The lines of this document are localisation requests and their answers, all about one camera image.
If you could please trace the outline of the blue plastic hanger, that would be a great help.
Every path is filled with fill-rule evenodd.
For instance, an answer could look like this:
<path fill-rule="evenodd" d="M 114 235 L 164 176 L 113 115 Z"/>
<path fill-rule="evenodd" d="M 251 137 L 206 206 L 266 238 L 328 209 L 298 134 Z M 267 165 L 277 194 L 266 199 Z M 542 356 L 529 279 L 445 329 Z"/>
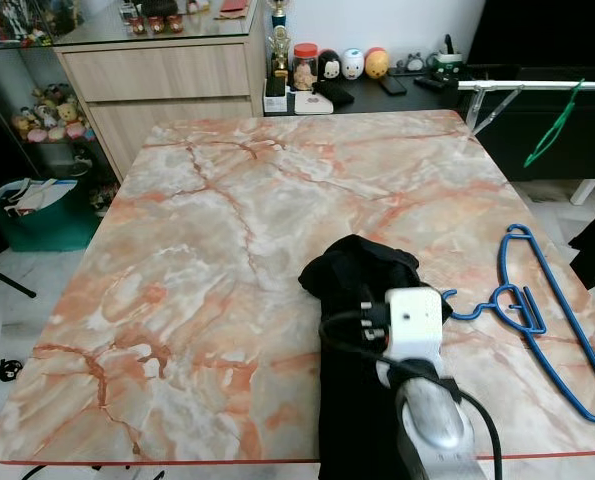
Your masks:
<path fill-rule="evenodd" d="M 595 294 L 545 237 L 513 224 L 445 283 L 449 375 L 512 458 L 595 454 Z"/>

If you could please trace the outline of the green plastic hanger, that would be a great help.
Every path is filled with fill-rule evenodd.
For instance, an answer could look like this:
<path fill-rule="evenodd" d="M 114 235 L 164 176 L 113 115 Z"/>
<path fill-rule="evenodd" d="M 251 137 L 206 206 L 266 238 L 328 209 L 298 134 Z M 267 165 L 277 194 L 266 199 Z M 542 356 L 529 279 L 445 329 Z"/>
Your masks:
<path fill-rule="evenodd" d="M 581 88 L 584 87 L 586 83 L 584 78 L 581 78 L 579 82 L 575 84 L 571 88 L 570 96 L 568 96 L 568 101 L 561 113 L 554 119 L 554 122 L 550 124 L 550 127 L 547 129 L 547 132 L 543 134 L 543 137 L 540 138 L 538 143 L 536 143 L 533 151 L 530 152 L 529 155 L 526 156 L 524 161 L 524 166 L 531 166 L 535 163 L 536 160 L 539 159 L 541 155 L 544 155 L 553 145 L 554 142 L 557 141 L 559 134 L 562 133 L 562 129 L 565 128 L 568 118 L 570 118 L 571 114 L 573 113 L 573 109 L 576 106 L 576 97 L 579 96 L 579 92 Z"/>

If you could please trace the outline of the dark green bag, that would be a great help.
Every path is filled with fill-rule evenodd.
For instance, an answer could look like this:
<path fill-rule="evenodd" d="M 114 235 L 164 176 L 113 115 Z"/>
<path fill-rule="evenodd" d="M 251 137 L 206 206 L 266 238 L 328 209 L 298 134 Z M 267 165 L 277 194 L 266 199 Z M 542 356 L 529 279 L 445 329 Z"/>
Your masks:
<path fill-rule="evenodd" d="M 10 250 L 85 250 L 100 221 L 78 180 L 26 178 L 0 186 L 0 232 Z"/>

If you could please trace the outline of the small black floor toy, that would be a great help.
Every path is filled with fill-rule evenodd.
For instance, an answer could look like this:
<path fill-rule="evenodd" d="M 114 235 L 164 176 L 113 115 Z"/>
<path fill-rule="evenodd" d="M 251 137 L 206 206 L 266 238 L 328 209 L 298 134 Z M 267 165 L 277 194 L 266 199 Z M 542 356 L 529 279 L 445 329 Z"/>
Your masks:
<path fill-rule="evenodd" d="M 14 381 L 24 370 L 26 364 L 18 358 L 1 358 L 0 360 L 0 381 Z"/>

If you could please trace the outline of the light wooden sideboard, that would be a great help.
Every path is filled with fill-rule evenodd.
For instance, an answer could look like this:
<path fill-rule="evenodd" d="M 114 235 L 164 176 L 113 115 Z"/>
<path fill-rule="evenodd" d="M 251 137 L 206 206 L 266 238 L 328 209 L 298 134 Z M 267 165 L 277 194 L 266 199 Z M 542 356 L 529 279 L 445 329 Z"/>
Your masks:
<path fill-rule="evenodd" d="M 241 17 L 230 19 L 219 13 L 230 0 L 200 1 L 206 12 L 183 15 L 179 32 L 136 35 L 115 0 L 55 41 L 118 179 L 157 124 L 262 115 L 265 0 L 242 0 Z"/>

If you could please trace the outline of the gold trophy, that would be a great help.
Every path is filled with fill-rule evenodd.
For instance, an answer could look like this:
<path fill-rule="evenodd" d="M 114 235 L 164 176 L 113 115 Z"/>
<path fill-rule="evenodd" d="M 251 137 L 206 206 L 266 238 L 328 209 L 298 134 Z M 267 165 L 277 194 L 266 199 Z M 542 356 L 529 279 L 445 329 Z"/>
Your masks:
<path fill-rule="evenodd" d="M 285 17 L 285 3 L 288 0 L 268 0 L 271 15 L 271 35 L 268 42 L 271 50 L 271 77 L 287 79 L 289 76 L 289 49 L 291 36 Z"/>

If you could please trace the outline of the small white box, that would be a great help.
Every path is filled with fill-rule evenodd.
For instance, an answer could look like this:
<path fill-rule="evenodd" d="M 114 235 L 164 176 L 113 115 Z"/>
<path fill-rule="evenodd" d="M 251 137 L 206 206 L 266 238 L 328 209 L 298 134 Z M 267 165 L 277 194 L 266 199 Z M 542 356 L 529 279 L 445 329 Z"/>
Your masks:
<path fill-rule="evenodd" d="M 335 105 L 328 97 L 314 91 L 294 91 L 292 100 L 294 115 L 325 115 L 333 114 L 335 110 Z"/>

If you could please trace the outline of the glass jar with red lid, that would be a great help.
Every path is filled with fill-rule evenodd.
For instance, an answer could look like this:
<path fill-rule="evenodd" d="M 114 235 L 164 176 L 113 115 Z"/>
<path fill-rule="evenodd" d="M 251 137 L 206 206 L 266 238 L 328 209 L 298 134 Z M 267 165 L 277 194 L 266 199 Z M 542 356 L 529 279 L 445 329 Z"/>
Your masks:
<path fill-rule="evenodd" d="M 293 91 L 312 91 L 317 82 L 319 46 L 302 42 L 293 46 L 291 59 L 291 88 Z"/>

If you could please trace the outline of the black wallet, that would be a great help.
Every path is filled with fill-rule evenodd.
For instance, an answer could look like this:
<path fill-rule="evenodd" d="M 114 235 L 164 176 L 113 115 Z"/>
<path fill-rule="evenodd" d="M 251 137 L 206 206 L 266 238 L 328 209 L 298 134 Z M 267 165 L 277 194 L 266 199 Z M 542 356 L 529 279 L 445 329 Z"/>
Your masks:
<path fill-rule="evenodd" d="M 349 93 L 339 82 L 320 81 L 312 87 L 312 91 L 319 93 L 333 105 L 334 109 L 346 108 L 355 102 L 355 96 Z"/>

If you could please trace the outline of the black and white round toy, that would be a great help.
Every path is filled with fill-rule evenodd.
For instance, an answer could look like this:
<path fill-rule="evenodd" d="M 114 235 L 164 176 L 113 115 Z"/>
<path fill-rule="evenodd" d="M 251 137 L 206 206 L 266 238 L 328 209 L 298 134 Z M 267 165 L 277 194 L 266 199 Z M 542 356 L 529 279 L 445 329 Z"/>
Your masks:
<path fill-rule="evenodd" d="M 341 55 L 332 49 L 324 49 L 317 55 L 317 76 L 320 82 L 337 81 L 341 78 L 342 61 Z"/>

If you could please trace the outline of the orange yellow round toy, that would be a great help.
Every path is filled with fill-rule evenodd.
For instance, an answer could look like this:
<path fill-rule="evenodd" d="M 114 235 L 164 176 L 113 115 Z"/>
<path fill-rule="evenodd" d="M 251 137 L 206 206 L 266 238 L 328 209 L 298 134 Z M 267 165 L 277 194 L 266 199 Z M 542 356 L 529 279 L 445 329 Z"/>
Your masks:
<path fill-rule="evenodd" d="M 388 74 L 390 60 L 388 51 L 383 47 L 371 47 L 364 56 L 364 74 L 366 77 L 375 79 L 384 78 Z"/>

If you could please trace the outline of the small grey toy figure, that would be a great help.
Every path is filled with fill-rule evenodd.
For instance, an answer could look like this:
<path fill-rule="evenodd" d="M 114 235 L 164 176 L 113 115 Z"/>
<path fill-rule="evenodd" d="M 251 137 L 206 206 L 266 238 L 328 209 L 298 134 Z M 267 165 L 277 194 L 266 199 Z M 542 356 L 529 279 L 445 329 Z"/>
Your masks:
<path fill-rule="evenodd" d="M 425 60 L 421 52 L 410 52 L 405 59 L 396 63 L 397 76 L 420 76 L 426 69 Z"/>

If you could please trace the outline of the green and white mug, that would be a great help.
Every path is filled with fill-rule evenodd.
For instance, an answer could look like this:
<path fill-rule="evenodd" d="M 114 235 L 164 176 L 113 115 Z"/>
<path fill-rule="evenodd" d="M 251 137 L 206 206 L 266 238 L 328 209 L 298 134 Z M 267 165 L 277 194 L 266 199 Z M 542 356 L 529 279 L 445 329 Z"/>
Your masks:
<path fill-rule="evenodd" d="M 443 45 L 429 58 L 430 77 L 434 81 L 449 82 L 463 67 L 463 55 L 454 49 L 452 37 L 444 36 Z"/>

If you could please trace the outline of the chrome clothes rack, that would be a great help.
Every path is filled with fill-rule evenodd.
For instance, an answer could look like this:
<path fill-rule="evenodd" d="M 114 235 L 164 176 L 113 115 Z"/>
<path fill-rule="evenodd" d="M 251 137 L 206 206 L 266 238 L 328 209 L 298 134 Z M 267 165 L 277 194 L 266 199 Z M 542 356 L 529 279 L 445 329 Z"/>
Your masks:
<path fill-rule="evenodd" d="M 595 91 L 595 82 L 577 79 L 577 81 L 495 81 L 495 79 L 465 79 L 458 83 L 458 91 L 472 91 L 469 110 L 466 114 L 466 124 L 469 125 L 471 134 L 477 134 L 493 123 L 507 106 L 511 105 L 521 92 L 524 91 Z M 511 95 L 503 100 L 486 118 L 480 118 L 481 105 L 486 93 L 493 91 L 511 91 Z"/>

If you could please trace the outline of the black flat-screen TV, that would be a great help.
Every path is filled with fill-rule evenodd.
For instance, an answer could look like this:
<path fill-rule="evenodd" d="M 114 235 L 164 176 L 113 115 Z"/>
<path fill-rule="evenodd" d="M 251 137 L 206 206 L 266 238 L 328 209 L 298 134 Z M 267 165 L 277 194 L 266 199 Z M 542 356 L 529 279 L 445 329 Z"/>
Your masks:
<path fill-rule="evenodd" d="M 467 59 L 595 67 L 595 0 L 486 0 Z"/>

